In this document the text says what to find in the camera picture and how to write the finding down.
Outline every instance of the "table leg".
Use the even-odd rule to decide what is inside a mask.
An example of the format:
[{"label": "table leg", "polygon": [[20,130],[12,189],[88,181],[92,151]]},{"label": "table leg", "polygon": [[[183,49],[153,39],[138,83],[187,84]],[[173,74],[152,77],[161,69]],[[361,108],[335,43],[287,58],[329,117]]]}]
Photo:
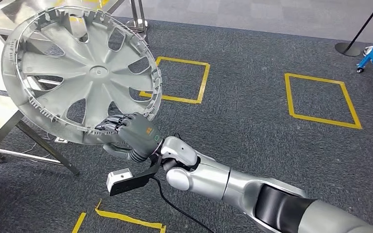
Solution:
[{"label": "table leg", "polygon": [[74,165],[72,165],[64,156],[58,151],[51,147],[44,139],[42,139],[33,129],[31,129],[25,122],[20,120],[17,127],[24,132],[28,137],[35,141],[38,145],[43,147],[49,152],[55,159],[59,160],[64,166],[66,166],[74,175],[78,175],[79,171]]}]

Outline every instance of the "yellow tape square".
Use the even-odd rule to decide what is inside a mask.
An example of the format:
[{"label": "yellow tape square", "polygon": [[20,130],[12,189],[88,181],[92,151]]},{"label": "yellow tape square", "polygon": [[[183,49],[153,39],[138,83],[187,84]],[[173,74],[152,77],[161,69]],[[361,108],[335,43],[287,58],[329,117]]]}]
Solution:
[{"label": "yellow tape square", "polygon": [[[206,62],[197,62],[197,61],[190,61],[190,60],[170,58],[170,57],[158,57],[156,59],[156,65],[158,66],[159,63],[162,60],[173,61],[173,62],[182,62],[182,63],[187,63],[187,64],[194,64],[194,65],[205,66],[205,70],[203,72],[203,77],[202,77],[202,82],[201,82],[200,90],[199,90],[199,93],[198,93],[198,98],[196,100],[185,99],[185,98],[180,98],[180,97],[175,97],[175,96],[162,95],[162,99],[163,100],[172,100],[172,101],[178,101],[178,102],[184,102],[184,103],[202,103],[203,93],[205,91],[206,80],[208,79],[208,73],[209,73],[209,67],[210,67],[210,65],[208,63],[206,63]],[[141,91],[139,93],[139,96],[142,96],[142,97],[152,97],[151,93],[146,93],[145,91]]]},{"label": "yellow tape square", "polygon": [[[305,116],[305,115],[296,114],[294,112],[294,105],[292,103],[291,85],[290,85],[290,82],[289,82],[290,77],[299,78],[299,79],[308,79],[308,80],[313,80],[313,81],[318,81],[318,82],[339,84],[341,86],[341,90],[342,90],[342,93],[344,94],[345,100],[347,101],[348,108],[349,108],[351,116],[354,120],[354,124],[351,124],[351,123],[348,123],[348,122],[342,122],[342,121],[329,120],[329,119],[324,119],[324,118],[318,118],[318,117],[313,117],[313,116]],[[287,91],[287,101],[288,101],[289,114],[291,116],[293,116],[294,118],[303,119],[303,120],[311,120],[311,121],[316,121],[316,122],[321,122],[321,123],[326,123],[326,124],[332,124],[332,125],[338,125],[338,126],[343,126],[343,127],[349,127],[349,128],[354,128],[354,129],[360,129],[360,130],[362,129],[361,123],[359,122],[358,116],[355,112],[353,103],[351,102],[350,95],[348,95],[347,88],[345,87],[344,82],[335,81],[335,80],[331,80],[331,79],[322,79],[322,78],[316,78],[316,77],[311,77],[311,76],[299,75],[299,74],[286,73],[285,74],[285,89]]]}]

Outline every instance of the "white cable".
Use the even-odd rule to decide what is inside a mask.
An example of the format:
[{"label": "white cable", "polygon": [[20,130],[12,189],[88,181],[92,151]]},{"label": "white cable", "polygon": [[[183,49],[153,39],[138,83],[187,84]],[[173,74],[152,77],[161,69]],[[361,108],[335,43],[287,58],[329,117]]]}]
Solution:
[{"label": "white cable", "polygon": [[[51,140],[51,138],[49,138],[49,133],[48,132],[46,132],[46,137],[43,137],[42,139],[46,139],[46,140]],[[27,152],[30,152],[31,150],[33,150],[34,148],[35,148],[35,146],[36,146],[36,142],[35,142],[35,144],[29,149],[29,150],[26,150],[26,151],[24,151],[24,152],[22,152],[22,154],[25,154],[25,153],[27,153]],[[42,156],[42,158],[46,158],[46,157],[48,157],[48,156],[50,156],[51,154],[49,153],[49,154],[47,154],[47,155],[45,155],[45,156]]]}]

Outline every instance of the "gray carpet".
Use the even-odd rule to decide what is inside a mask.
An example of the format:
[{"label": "gray carpet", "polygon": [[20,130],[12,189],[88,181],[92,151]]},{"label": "gray carpet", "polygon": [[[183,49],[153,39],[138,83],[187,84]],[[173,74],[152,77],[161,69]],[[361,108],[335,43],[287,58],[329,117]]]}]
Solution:
[{"label": "gray carpet", "polygon": [[[328,39],[160,21],[151,22],[149,32],[156,57],[211,65],[202,104],[162,102],[154,123],[164,134],[178,132],[221,163],[303,188],[312,198],[373,224],[372,65],[356,74],[360,57],[338,54],[337,41]],[[198,94],[200,77],[193,73],[199,68],[163,65],[170,68],[163,68],[164,94],[184,98]],[[344,81],[363,129],[291,117],[284,73]],[[352,121],[338,86],[296,78],[291,78],[291,85],[296,113]],[[0,148],[24,151],[32,144],[13,129]],[[88,215],[80,232],[158,232],[99,217],[94,207],[100,199],[101,209],[161,222],[168,233],[204,232],[163,202],[154,182],[108,197],[105,181],[110,171],[130,167],[137,172],[148,164],[113,158],[101,147],[52,144],[81,174],[74,177],[64,167],[8,156],[0,164],[0,232],[70,232],[81,212]],[[46,155],[42,149],[33,153]],[[164,180],[162,171],[157,176]],[[261,232],[230,206],[162,183],[169,200],[217,233]]]}]

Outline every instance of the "stainless steel table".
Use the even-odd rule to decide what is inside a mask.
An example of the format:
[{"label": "stainless steel table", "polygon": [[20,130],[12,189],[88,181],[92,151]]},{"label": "stainless steel table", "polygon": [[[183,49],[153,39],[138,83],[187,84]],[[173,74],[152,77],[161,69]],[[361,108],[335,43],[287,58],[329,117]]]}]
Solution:
[{"label": "stainless steel table", "polygon": [[24,159],[37,160],[44,163],[61,165],[67,167],[74,175],[79,173],[78,169],[72,165],[64,156],[51,147],[43,138],[41,138],[32,128],[30,128],[22,119],[23,115],[17,106],[12,102],[10,97],[0,96],[0,142],[13,129],[18,127],[28,137],[44,148],[55,159],[49,159],[30,154],[19,153],[10,150],[0,149],[0,154],[8,154]]},{"label": "stainless steel table", "polygon": [[123,2],[124,0],[15,0],[0,9],[0,34],[9,35],[20,23],[50,7],[84,6],[111,14]]}]

